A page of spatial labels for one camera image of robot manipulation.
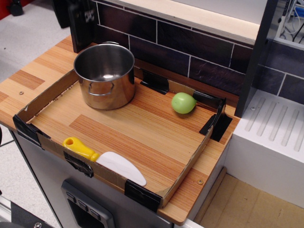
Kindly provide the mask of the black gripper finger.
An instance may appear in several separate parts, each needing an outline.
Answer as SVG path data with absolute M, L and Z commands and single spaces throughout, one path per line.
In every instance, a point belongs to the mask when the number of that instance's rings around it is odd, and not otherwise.
M 73 47 L 85 48 L 94 39 L 95 3 L 91 0 L 52 0 L 61 28 L 70 28 Z

